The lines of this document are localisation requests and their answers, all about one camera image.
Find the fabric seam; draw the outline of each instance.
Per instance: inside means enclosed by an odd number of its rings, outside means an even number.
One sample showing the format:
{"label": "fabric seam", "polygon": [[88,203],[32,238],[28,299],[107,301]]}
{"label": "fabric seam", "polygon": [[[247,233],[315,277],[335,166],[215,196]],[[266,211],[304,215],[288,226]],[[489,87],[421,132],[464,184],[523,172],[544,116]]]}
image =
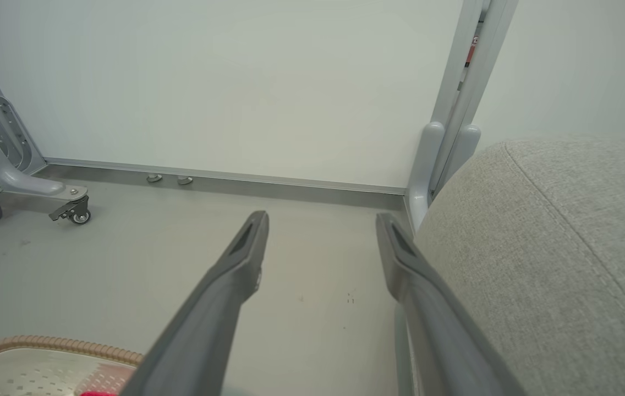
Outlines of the fabric seam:
{"label": "fabric seam", "polygon": [[610,280],[613,281],[613,283],[616,285],[616,287],[618,288],[620,293],[622,293],[622,295],[625,296],[625,291],[623,290],[622,285],[619,283],[619,281],[617,281],[615,279],[613,274],[608,270],[608,268],[601,261],[601,259],[599,259],[599,257],[596,255],[596,253],[594,253],[594,250],[592,249],[592,247],[588,243],[586,243],[586,241],[584,240],[583,236],[577,230],[575,230],[574,227],[572,226],[572,224],[569,223],[569,221],[566,219],[566,217],[564,217],[564,214],[554,205],[554,203],[552,203],[551,200],[549,200],[549,198],[545,195],[545,193],[542,190],[540,190],[540,188],[538,188],[538,186],[534,183],[534,181],[531,178],[529,178],[529,176],[527,175],[525,170],[523,170],[523,168],[521,168],[521,166],[517,163],[517,161],[513,158],[513,156],[511,156],[511,153],[509,152],[509,150],[508,150],[508,148],[507,148],[505,143],[503,145],[501,145],[501,148],[503,149],[503,153],[505,154],[504,158],[506,158],[506,160],[509,160],[509,162],[512,163],[513,165],[515,165],[516,168],[518,168],[518,170],[522,174],[522,176],[530,183],[530,185],[532,187],[532,189],[530,189],[531,195],[534,195],[534,191],[533,190],[535,190],[535,191],[538,191],[540,196],[542,196],[544,198],[544,201],[538,199],[538,202],[541,204],[541,206],[543,206],[544,210],[549,214],[549,216],[552,218],[552,220],[555,221],[555,223],[560,228],[562,228],[562,230],[564,231],[564,233],[567,236],[567,239],[569,241],[571,241],[571,243],[574,243],[576,245],[577,251],[579,251],[582,254],[582,256],[584,256],[586,261],[589,264],[591,264],[592,270],[594,270],[594,273],[596,274],[597,278],[601,281],[602,284],[604,284],[606,290],[608,290],[610,295],[614,298],[614,300],[616,301],[617,305],[619,306],[619,308],[622,310],[623,314],[625,315],[625,307],[620,303],[619,298],[615,295],[615,293],[611,290],[611,288],[609,288],[609,286],[606,284],[606,281],[604,281],[604,279],[602,278],[602,275],[597,272],[596,264],[594,264],[593,261],[584,253],[584,251],[579,248],[579,243],[577,241],[574,241],[574,239],[572,238],[570,233],[564,228],[564,226],[562,226],[561,222],[559,222],[559,220],[557,220],[557,218],[554,217],[554,215],[551,213],[551,211],[544,205],[545,201],[547,202],[547,204],[549,206],[551,206],[557,212],[557,214],[559,214],[559,216],[562,218],[562,220],[564,220],[564,223],[567,224],[567,226],[569,227],[569,230],[571,230],[577,236],[577,238],[579,238],[579,241],[580,241],[581,245],[586,246],[586,248],[591,253],[591,256],[596,259],[596,261],[604,269],[605,273],[610,278]]}

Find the red object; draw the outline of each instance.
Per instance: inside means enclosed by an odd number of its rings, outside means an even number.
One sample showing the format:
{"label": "red object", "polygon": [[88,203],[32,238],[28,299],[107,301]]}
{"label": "red object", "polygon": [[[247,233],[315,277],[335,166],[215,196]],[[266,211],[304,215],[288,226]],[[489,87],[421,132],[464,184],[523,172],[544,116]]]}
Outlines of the red object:
{"label": "red object", "polygon": [[474,39],[472,40],[472,46],[469,48],[469,56],[467,56],[466,63],[469,63],[472,61],[472,56],[474,55],[474,50],[476,49],[476,43],[478,42],[479,42],[479,36],[474,35]]}

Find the gray fabric ottoman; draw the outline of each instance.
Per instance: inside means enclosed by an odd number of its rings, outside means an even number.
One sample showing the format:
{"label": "gray fabric ottoman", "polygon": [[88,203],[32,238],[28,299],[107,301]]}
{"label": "gray fabric ottoman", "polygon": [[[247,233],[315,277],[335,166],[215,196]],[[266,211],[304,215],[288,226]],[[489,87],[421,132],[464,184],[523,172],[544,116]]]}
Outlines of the gray fabric ottoman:
{"label": "gray fabric ottoman", "polygon": [[528,394],[625,394],[625,145],[487,148],[415,243]]}

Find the floor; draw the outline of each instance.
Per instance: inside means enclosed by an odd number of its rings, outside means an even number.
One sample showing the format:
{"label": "floor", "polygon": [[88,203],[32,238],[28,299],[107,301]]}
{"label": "floor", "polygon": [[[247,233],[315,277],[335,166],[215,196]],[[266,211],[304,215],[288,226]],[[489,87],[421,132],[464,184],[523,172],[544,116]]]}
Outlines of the floor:
{"label": "floor", "polygon": [[0,338],[20,334],[145,353],[250,212],[267,210],[260,289],[242,307],[223,394],[393,395],[395,303],[375,215],[400,196],[53,166],[87,185],[91,221],[1,195]]}

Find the adjustable foot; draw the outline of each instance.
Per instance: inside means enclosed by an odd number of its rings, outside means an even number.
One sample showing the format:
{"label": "adjustable foot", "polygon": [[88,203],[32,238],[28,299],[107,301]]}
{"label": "adjustable foot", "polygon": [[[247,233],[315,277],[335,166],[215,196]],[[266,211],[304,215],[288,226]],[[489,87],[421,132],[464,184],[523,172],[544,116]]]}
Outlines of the adjustable foot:
{"label": "adjustable foot", "polygon": [[162,178],[163,176],[159,175],[158,173],[149,173],[149,176],[146,177],[146,181],[149,183],[156,183]]}
{"label": "adjustable foot", "polygon": [[53,221],[56,221],[59,218],[68,218],[77,225],[85,224],[91,218],[91,213],[88,210],[88,196],[85,195],[78,200],[70,201],[66,205],[63,205],[53,211],[53,213],[48,216]]}
{"label": "adjustable foot", "polygon": [[193,178],[191,178],[190,176],[178,176],[178,184],[179,185],[186,185],[186,184],[190,184],[193,182]]}

